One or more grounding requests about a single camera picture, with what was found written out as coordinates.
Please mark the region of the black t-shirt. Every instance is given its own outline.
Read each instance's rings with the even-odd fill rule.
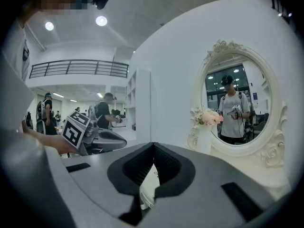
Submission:
[[[98,104],[97,109],[95,109],[96,118],[99,118],[97,125],[99,128],[109,128],[109,122],[106,120],[105,115],[111,115],[109,110],[109,105],[106,102],[101,102]]]
[[[43,120],[47,120],[47,105],[49,105],[49,118],[51,118],[52,116],[51,116],[51,112],[52,112],[52,100],[46,100],[45,102],[44,102],[44,106],[46,107],[46,117],[43,119]]]

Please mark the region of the white shelving unit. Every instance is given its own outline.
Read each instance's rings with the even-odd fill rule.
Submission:
[[[136,136],[133,144],[148,143],[150,135],[150,71],[137,69],[126,86],[126,131]]]

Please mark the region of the black rectangular slot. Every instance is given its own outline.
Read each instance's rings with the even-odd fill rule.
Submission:
[[[221,187],[247,222],[263,213],[236,183],[227,183]]]
[[[70,172],[79,171],[79,170],[82,170],[82,169],[85,169],[88,167],[90,167],[90,165],[88,163],[82,163],[82,164],[78,164],[78,165],[68,166],[66,169],[70,173]]]

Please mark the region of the round ceiling light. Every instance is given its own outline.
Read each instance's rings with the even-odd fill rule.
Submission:
[[[96,24],[99,26],[105,26],[107,24],[108,20],[104,16],[99,16],[96,19]]]
[[[54,29],[54,25],[53,25],[52,22],[46,22],[45,26],[46,26],[46,29],[49,30],[49,31]]]

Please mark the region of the flower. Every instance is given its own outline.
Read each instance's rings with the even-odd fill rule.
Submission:
[[[192,111],[194,113],[194,120],[197,124],[214,126],[224,120],[223,116],[220,116],[217,112],[211,109],[200,110],[199,108],[195,108]]]

